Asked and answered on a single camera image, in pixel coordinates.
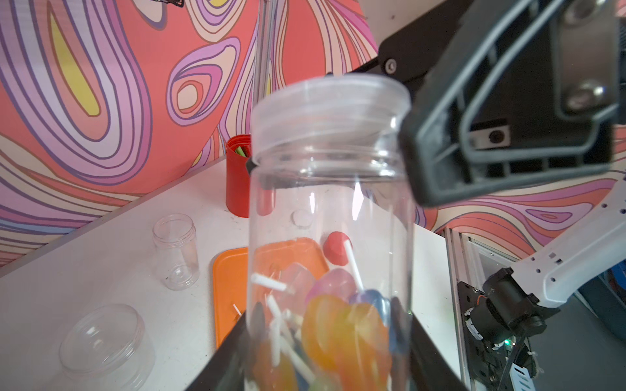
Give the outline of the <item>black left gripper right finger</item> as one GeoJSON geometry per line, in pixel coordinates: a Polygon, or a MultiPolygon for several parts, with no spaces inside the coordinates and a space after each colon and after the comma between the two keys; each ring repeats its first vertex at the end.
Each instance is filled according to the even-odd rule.
{"type": "Polygon", "coordinates": [[[412,316],[410,329],[411,390],[466,391],[459,377],[446,363],[424,327],[412,316]]]}

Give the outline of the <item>clear candy jar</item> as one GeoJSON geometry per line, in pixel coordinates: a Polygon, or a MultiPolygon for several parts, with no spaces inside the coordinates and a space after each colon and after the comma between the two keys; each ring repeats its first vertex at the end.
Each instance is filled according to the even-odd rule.
{"type": "Polygon", "coordinates": [[[152,233],[158,279],[173,291],[192,287],[200,276],[197,230],[192,219],[183,213],[166,215],[154,224],[152,233]]]}

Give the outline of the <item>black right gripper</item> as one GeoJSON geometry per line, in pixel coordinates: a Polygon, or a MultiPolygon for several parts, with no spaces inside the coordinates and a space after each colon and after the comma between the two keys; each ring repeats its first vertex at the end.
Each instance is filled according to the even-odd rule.
{"type": "Polygon", "coordinates": [[[360,5],[378,53],[352,72],[417,93],[399,146],[419,205],[608,170],[621,116],[617,2],[360,5]]]}

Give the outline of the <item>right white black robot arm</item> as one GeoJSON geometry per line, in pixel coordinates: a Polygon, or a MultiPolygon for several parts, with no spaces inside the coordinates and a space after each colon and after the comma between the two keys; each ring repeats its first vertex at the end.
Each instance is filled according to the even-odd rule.
{"type": "MultiPolygon", "coordinates": [[[[625,121],[625,19],[612,1],[363,1],[378,62],[413,55],[435,22],[435,57],[399,131],[419,205],[611,168],[625,121]]],[[[582,285],[625,258],[625,182],[540,251],[484,284],[471,314],[500,341],[544,331],[582,285]]]]}

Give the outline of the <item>clear white jar lid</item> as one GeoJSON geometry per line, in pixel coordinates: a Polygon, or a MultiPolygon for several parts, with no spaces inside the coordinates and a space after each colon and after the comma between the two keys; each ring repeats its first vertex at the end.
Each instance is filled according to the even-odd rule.
{"type": "Polygon", "coordinates": [[[253,161],[281,150],[394,152],[409,90],[368,73],[322,77],[287,86],[262,99],[250,123],[253,161]]]}

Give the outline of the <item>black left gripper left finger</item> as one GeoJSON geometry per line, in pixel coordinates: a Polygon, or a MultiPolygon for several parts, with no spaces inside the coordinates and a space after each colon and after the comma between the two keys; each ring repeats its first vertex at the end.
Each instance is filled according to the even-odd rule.
{"type": "Polygon", "coordinates": [[[243,314],[210,361],[186,390],[244,391],[248,353],[249,332],[246,325],[246,314],[243,314]]]}

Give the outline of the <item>white lid jar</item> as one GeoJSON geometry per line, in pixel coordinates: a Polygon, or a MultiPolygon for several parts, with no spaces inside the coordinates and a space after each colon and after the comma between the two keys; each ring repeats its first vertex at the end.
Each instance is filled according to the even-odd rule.
{"type": "Polygon", "coordinates": [[[397,151],[281,150],[250,174],[249,390],[406,390],[412,201],[397,151]],[[291,223],[309,210],[308,229],[291,223]],[[341,231],[348,265],[319,279],[294,262],[276,279],[260,249],[341,231]]]}

